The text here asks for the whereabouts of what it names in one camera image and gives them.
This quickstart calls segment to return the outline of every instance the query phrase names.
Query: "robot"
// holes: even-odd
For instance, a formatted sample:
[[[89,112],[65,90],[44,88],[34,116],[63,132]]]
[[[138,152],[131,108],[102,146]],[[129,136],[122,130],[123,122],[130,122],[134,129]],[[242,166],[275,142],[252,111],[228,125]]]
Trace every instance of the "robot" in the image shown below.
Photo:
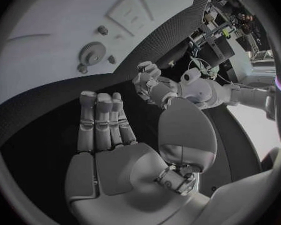
[[[161,77],[149,61],[138,68],[136,92],[164,110],[160,154],[137,142],[118,92],[83,91],[77,154],[65,181],[67,204],[81,224],[191,224],[209,202],[195,190],[195,174],[206,172],[217,154],[216,134],[202,109],[242,103],[272,116],[272,90],[220,86],[200,78],[196,68],[179,83]]]

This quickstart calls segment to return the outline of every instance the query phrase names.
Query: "humanoid robot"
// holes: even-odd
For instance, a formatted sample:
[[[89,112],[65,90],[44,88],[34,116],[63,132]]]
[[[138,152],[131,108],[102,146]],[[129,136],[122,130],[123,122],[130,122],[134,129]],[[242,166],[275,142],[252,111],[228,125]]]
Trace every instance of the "humanoid robot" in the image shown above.
[[[196,68],[179,83],[160,77],[151,62],[138,68],[136,92],[164,109],[160,154],[137,142],[119,93],[83,91],[77,154],[65,181],[66,200],[81,224],[191,224],[209,201],[195,189],[195,174],[206,172],[217,154],[215,131],[201,109],[240,102],[273,115],[272,90],[220,86]]]

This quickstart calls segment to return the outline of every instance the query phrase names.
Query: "robotic hand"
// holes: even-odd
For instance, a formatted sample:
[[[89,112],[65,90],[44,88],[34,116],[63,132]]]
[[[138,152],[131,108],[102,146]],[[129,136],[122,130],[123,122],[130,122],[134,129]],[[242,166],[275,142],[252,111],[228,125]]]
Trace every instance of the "robotic hand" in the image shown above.
[[[119,93],[83,91],[80,103],[65,196],[81,224],[175,224],[176,214],[189,224],[200,214],[208,198],[195,191],[196,174],[212,166],[217,142],[193,103],[172,97],[161,114],[161,156],[137,142]]]
[[[200,109],[208,109],[223,103],[236,106],[243,104],[262,109],[268,119],[275,119],[275,88],[243,88],[228,84],[221,86],[216,81],[203,79],[197,68],[187,70],[180,82],[161,77],[161,71],[150,61],[138,65],[139,73],[133,79],[137,94],[150,104],[166,109],[175,97],[185,98]]]

